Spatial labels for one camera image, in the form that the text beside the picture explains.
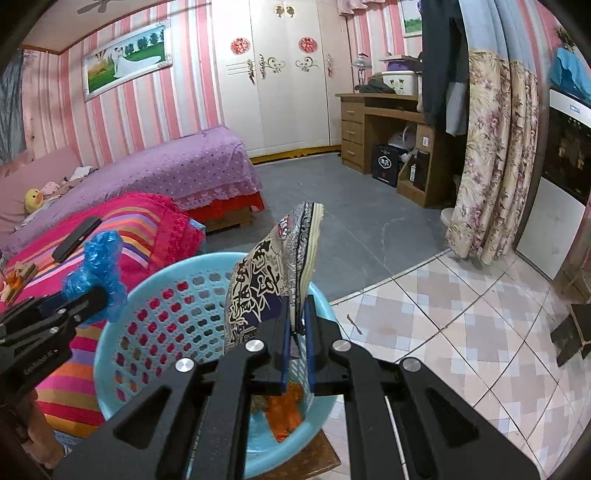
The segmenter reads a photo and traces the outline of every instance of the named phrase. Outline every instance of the red circular decoration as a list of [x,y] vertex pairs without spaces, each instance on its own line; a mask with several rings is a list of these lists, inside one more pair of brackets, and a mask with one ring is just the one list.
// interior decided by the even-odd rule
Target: red circular decoration
[[310,37],[304,37],[299,42],[298,45],[300,46],[301,51],[305,51],[306,53],[314,53],[318,50],[318,43],[316,40]]
[[251,43],[242,37],[238,37],[230,43],[230,49],[234,55],[241,55],[251,49]]

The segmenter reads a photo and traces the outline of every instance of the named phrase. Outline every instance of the laundry basket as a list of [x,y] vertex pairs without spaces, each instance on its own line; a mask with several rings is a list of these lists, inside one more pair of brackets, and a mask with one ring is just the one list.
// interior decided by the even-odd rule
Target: laundry basket
[[[189,258],[130,292],[120,320],[105,326],[96,349],[96,398],[105,419],[179,358],[190,357],[199,364],[223,354],[226,292],[234,265],[244,255],[218,252]],[[314,296],[318,315],[336,321],[314,284],[308,293]],[[335,397],[310,393],[305,358],[291,361],[290,379],[304,388],[304,421],[278,443],[264,413],[251,415],[245,478],[268,472],[302,450],[320,431],[335,403]]]

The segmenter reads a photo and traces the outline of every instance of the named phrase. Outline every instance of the ceiling fan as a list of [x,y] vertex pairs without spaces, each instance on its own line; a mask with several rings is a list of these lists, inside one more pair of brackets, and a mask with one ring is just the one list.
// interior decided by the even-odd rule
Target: ceiling fan
[[121,2],[122,0],[98,0],[97,2],[93,2],[89,5],[86,5],[85,7],[79,8],[78,11],[78,15],[82,15],[85,14],[87,12],[90,12],[93,8],[95,7],[99,7],[98,9],[98,13],[103,14],[107,11],[107,4],[109,2],[113,2],[113,1],[119,1]]

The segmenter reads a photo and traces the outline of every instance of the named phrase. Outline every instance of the red bed skirt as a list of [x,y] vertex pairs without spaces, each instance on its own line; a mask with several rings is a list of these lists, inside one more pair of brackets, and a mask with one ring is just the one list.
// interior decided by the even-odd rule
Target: red bed skirt
[[233,210],[241,210],[244,207],[251,207],[254,212],[262,212],[265,204],[259,192],[252,195],[239,195],[228,200],[214,200],[205,207],[187,210],[185,213],[199,223],[207,222],[212,218],[220,218]]

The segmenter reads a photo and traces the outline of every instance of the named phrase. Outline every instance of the pink valance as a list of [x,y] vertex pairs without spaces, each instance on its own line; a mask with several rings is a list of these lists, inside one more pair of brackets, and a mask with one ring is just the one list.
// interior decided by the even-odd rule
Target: pink valance
[[386,0],[337,0],[339,13],[341,15],[354,15],[355,12],[353,10],[365,10],[368,7],[368,3],[384,4],[386,3]]

